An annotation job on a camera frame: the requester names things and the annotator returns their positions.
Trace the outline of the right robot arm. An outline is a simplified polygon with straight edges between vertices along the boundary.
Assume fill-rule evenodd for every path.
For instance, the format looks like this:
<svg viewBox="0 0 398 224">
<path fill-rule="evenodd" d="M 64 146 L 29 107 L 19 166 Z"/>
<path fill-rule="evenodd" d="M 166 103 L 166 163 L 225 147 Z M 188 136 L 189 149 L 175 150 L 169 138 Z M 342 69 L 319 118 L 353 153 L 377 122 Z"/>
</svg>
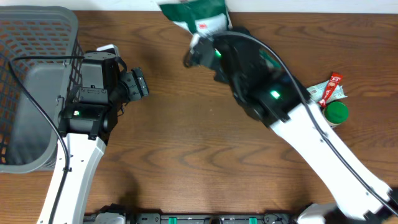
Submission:
<svg viewBox="0 0 398 224">
<path fill-rule="evenodd" d="M 269 46 L 237 32 L 194 35 L 183 63 L 214 70 L 246 114 L 289 143 L 327 186 L 335 201 L 309 205 L 292 223 L 381 223 L 397 215 L 397 190 L 359 161 Z"/>
</svg>

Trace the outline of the red Nescafe stick sachet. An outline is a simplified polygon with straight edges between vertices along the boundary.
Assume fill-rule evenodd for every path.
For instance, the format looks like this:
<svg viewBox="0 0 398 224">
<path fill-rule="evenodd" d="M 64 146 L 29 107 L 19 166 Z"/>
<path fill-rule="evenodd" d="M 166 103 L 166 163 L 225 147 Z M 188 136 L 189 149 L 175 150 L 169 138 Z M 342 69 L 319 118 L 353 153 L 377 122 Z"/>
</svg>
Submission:
<svg viewBox="0 0 398 224">
<path fill-rule="evenodd" d="M 339 73 L 332 73 L 331 78 L 329 79 L 328 83 L 326 84 L 325 90 L 323 92 L 321 100 L 318 102 L 318 104 L 324 108 L 326 106 L 326 102 L 330 98 L 330 96 L 333 94 L 335 91 L 336 87 L 340 83 L 340 81 L 343 79 L 343 75 Z"/>
</svg>

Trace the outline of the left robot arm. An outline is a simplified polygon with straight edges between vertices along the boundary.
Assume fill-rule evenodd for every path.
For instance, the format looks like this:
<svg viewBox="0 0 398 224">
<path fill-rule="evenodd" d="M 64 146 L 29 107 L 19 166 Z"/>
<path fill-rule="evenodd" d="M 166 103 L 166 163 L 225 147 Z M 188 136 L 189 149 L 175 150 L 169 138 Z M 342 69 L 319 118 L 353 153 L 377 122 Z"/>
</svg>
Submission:
<svg viewBox="0 0 398 224">
<path fill-rule="evenodd" d="M 83 223 L 96 168 L 123 106 L 149 94 L 140 68 L 111 74 L 76 89 L 77 100 L 60 112 L 57 161 L 39 223 Z"/>
</svg>

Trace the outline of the green 3M package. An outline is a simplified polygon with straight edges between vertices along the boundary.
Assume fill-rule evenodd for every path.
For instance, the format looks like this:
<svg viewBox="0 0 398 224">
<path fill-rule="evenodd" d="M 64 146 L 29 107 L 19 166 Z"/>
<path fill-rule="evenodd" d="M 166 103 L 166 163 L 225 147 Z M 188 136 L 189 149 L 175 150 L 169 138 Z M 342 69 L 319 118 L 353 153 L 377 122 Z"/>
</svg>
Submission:
<svg viewBox="0 0 398 224">
<path fill-rule="evenodd" d="M 225 0 L 159 4 L 163 15 L 191 34 L 210 35 L 232 28 Z"/>
</svg>

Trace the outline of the green lid white jar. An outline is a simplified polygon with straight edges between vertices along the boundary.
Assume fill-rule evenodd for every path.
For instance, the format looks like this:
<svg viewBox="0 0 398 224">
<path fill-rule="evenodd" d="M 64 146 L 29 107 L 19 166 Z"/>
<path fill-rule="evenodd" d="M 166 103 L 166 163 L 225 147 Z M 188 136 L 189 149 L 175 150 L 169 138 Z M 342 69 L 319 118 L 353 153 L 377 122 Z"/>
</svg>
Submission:
<svg viewBox="0 0 398 224">
<path fill-rule="evenodd" d="M 329 103 L 322 112 L 330 126 L 338 126 L 349 117 L 348 107 L 340 101 Z"/>
</svg>

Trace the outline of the light blue tissue pack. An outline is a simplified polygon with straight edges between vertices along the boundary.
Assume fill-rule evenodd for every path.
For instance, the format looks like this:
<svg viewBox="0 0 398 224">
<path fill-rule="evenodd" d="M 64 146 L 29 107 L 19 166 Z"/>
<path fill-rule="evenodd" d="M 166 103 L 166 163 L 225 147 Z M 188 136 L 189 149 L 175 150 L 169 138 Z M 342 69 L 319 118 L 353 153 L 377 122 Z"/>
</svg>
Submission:
<svg viewBox="0 0 398 224">
<path fill-rule="evenodd" d="M 307 88 L 312 100 L 318 102 L 322 99 L 327 83 L 328 81 L 325 81 Z M 340 100 L 346 97 L 347 96 L 344 93 L 343 87 L 341 85 L 337 85 L 326 103 L 331 103 L 332 101 Z"/>
</svg>

